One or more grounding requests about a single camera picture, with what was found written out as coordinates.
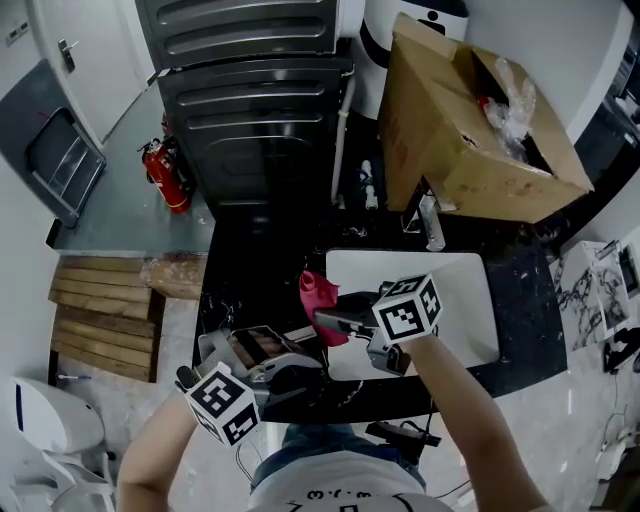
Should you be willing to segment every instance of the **blue jeans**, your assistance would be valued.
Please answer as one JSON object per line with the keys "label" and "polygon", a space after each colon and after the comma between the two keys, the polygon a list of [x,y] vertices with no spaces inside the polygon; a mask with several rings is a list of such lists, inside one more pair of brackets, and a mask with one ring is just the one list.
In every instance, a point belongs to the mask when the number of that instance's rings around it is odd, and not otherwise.
{"label": "blue jeans", "polygon": [[251,491],[269,475],[304,457],[339,451],[351,451],[395,462],[426,489],[418,468],[407,462],[397,448],[378,446],[353,433],[351,425],[289,425],[282,448],[256,469]]}

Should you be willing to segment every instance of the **white door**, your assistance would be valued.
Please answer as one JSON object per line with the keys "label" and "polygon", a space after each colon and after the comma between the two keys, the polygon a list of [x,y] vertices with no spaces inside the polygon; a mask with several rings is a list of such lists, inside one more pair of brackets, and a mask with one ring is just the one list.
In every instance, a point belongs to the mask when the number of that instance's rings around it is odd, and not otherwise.
{"label": "white door", "polygon": [[[136,76],[131,40],[116,0],[36,0],[47,53],[57,59],[70,92],[100,141],[144,90]],[[65,39],[75,64],[68,71],[58,41]]]}

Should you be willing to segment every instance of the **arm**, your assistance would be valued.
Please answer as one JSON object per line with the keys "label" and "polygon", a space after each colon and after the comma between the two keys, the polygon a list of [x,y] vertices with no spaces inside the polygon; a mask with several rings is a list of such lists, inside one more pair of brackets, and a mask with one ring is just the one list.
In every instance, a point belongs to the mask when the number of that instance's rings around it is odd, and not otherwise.
{"label": "arm", "polygon": [[481,512],[547,504],[529,477],[500,409],[435,336],[403,344],[464,457]]}
{"label": "arm", "polygon": [[168,511],[167,498],[197,422],[184,397],[169,397],[133,440],[118,475],[119,512]]}

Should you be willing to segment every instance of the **pink cloth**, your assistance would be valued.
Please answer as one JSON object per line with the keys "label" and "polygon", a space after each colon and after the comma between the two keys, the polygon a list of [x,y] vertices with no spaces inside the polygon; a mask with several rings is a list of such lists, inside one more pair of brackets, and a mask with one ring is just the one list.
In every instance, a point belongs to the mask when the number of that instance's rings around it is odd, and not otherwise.
{"label": "pink cloth", "polygon": [[338,287],[324,277],[305,270],[300,276],[300,300],[311,320],[318,337],[329,347],[343,345],[349,338],[345,334],[332,331],[326,327],[318,327],[313,319],[313,312],[318,308],[333,308],[338,303]]}

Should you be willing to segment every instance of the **black countertop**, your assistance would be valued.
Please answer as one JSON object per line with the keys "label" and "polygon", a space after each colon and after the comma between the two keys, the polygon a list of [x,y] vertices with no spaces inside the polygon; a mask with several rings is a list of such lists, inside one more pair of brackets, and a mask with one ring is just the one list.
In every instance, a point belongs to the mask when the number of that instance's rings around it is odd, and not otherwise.
{"label": "black countertop", "polygon": [[[541,240],[520,223],[446,215],[440,219],[446,252],[482,257],[494,305],[501,359],[470,372],[498,397],[565,371],[560,312]],[[217,215],[196,337],[221,326],[268,324],[288,332],[309,325],[298,278],[304,269],[324,274],[330,249],[425,251],[425,246],[422,235],[404,234],[399,216],[390,212],[331,209],[312,217],[227,207]],[[263,420],[380,421],[426,414],[429,404],[418,377],[331,382],[321,393],[267,407]]]}

